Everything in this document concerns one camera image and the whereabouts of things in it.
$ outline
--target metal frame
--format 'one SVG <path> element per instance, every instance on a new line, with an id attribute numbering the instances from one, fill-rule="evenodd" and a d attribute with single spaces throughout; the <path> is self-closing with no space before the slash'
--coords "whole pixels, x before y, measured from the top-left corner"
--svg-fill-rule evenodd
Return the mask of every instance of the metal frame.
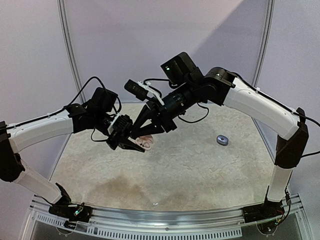
<path id="1" fill-rule="evenodd" d="M 57 3 L 58 3 L 58 10 L 60 15 L 60 22 L 61 22 L 64 43 L 65 43 L 65 49 L 69 58 L 73 80 L 74 80 L 77 91 L 80 92 L 80 89 L 82 88 L 83 85 L 80 80 L 80 75 L 79 75 L 79 71 L 76 64 L 75 53 L 74 53 L 71 38 L 70 38 L 65 0 L 57 0 Z M 86 102 L 86 97 L 83 92 L 80 93 L 79 98 L 82 104 Z"/>
<path id="2" fill-rule="evenodd" d="M 262 39 L 260 43 L 260 52 L 258 56 L 258 61 L 255 66 L 255 71 L 254 71 L 254 76 L 253 76 L 253 86 L 256 87 L 258 84 L 259 76 L 261 73 L 262 65 L 264 63 L 264 58 L 266 55 L 266 50 L 267 50 L 267 44 L 268 44 L 268 39 L 270 35 L 270 29 L 271 29 L 271 22 L 272 22 L 272 16 L 274 13 L 274 7 L 275 7 L 275 0 L 269 0 L 267 4 L 267 12 L 265 14 L 265 19 L 264 19 L 264 31 L 262 34 Z"/>
<path id="3" fill-rule="evenodd" d="M 67 144 L 68 144 L 68 142 L 69 142 L 70 137 L 71 137 L 71 134 L 68 134 L 68 135 L 66 136 L 66 139 L 65 139 L 65 141 L 64 141 L 64 143 L 63 143 L 63 145 L 62 145 L 62 148 L 61 148 L 58 156 L 57 156 L 56 159 L 55 159 L 54 165 L 53 165 L 53 167 L 52 167 L 52 169 L 51 169 L 51 171 L 50 171 L 50 176 L 49 176 L 49 178 L 48 178 L 49 181 L 51 180 L 51 178 L 52 178 L 52 176 L 53 176 L 53 174 L 54 174 L 54 172 L 55 172 L 55 170 L 56 170 L 56 167 L 57 167 L 57 165 L 58 165 L 58 162 L 59 162 L 59 160 L 60 160 L 60 158 L 61 158 L 61 156 L 62 156 L 62 153 L 64 152 L 64 150 L 65 150 L 65 148 L 66 148 L 66 146 L 67 146 Z"/>
<path id="4" fill-rule="evenodd" d="M 299 195 L 293 194 L 291 200 L 290 214 L 296 214 L 299 217 L 297 220 L 303 239 L 311 240 Z M 204 239 L 222 240 L 241 237 L 241 227 L 256 224 L 256 222 L 245 223 L 242 212 L 245 206 L 201 211 L 143 211 L 92 207 L 90 222 L 78 222 L 75 232 L 108 239 L 122 239 L 121 235 L 127 234 L 142 238 L 144 236 L 145 240 L 152 239 L 152 236 L 166 236 L 167 240 L 170 240 L 171 236 L 173 239 L 176 237 L 181 240 L 184 237 L 187 239 L 187 236 L 189 238 L 197 236 L 198 239 L 202 239 L 202 235 Z M 63 227 L 66 219 L 48 213 L 49 205 L 42 198 L 35 196 L 29 209 L 30 214 L 23 240 L 30 239 L 36 221 L 70 231 Z"/>

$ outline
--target small blue object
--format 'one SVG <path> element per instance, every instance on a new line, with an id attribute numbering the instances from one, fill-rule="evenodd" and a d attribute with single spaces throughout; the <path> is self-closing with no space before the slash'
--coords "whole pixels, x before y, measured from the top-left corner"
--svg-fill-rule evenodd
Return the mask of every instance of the small blue object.
<path id="1" fill-rule="evenodd" d="M 227 146 L 229 144 L 229 139 L 226 136 L 219 135 L 216 137 L 216 142 L 222 146 Z"/>

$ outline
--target table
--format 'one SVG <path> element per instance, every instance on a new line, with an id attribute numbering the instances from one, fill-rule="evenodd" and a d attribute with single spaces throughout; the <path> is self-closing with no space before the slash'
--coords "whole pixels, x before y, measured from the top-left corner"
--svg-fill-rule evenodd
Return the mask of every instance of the table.
<path id="1" fill-rule="evenodd" d="M 123 104 L 121 113 L 135 119 L 142 107 Z M 74 202 L 110 208 L 191 211 L 263 202 L 273 162 L 253 120 L 225 106 L 207 107 L 203 121 L 177 119 L 176 130 L 154 135 L 145 153 L 113 151 L 91 141 L 92 130 L 73 134 L 51 181 Z M 183 117 L 194 121 L 205 113 L 195 105 Z M 219 145 L 218 135 L 229 145 Z M 97 131 L 93 137 L 105 138 Z"/>

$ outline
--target stain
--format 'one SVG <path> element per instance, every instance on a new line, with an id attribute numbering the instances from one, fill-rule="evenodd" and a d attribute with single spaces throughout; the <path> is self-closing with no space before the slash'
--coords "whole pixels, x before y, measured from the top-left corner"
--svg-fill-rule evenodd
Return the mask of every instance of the stain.
<path id="1" fill-rule="evenodd" d="M 152 205 L 142 187 L 132 184 L 123 175 L 97 185 L 85 199 L 94 199 L 93 205 L 120 209 L 143 210 L 145 206 Z"/>

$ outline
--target black joint housing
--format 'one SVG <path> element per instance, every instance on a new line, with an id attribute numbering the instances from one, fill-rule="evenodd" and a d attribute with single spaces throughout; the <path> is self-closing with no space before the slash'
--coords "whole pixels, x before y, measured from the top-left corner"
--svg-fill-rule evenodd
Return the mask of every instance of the black joint housing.
<path id="1" fill-rule="evenodd" d="M 71 104 L 66 110 L 69 112 L 68 117 L 72 118 L 74 134 L 95 127 L 97 118 L 93 114 L 89 114 L 82 105 Z"/>
<path id="2" fill-rule="evenodd" d="M 204 77 L 186 52 L 181 52 L 171 58 L 162 64 L 161 68 L 172 85 L 180 86 L 184 84 L 187 77 L 191 77 L 191 80 L 195 82 Z"/>
<path id="3" fill-rule="evenodd" d="M 22 171 L 25 171 L 21 163 L 21 158 L 18 153 L 14 153 L 9 141 L 9 135 L 6 130 L 6 123 L 0 122 L 0 149 L 1 149 L 1 167 L 0 179 L 5 182 L 13 182 L 16 180 Z"/>
<path id="4" fill-rule="evenodd" d="M 305 115 L 305 112 L 301 108 L 298 108 L 297 112 L 303 116 Z M 300 122 L 298 123 L 299 129 L 289 140 L 285 140 L 278 135 L 275 165 L 283 169 L 292 169 L 299 164 L 309 138 L 308 127 L 305 122 L 306 119 L 300 117 Z"/>
<path id="5" fill-rule="evenodd" d="M 266 191 L 264 202 L 256 205 L 245 206 L 242 208 L 244 222 L 252 223 L 264 219 L 275 218 L 284 213 L 282 201 L 273 202 L 267 199 L 269 187 Z"/>
<path id="6" fill-rule="evenodd" d="M 222 67 L 212 68 L 200 82 L 196 82 L 198 85 L 213 85 L 215 91 L 211 96 L 208 96 L 208 100 L 222 106 L 230 88 L 234 88 L 233 81 L 236 75 Z"/>
<path id="7" fill-rule="evenodd" d="M 102 87 L 97 87 L 88 101 L 87 109 L 91 113 L 109 113 L 117 100 L 118 94 Z"/>

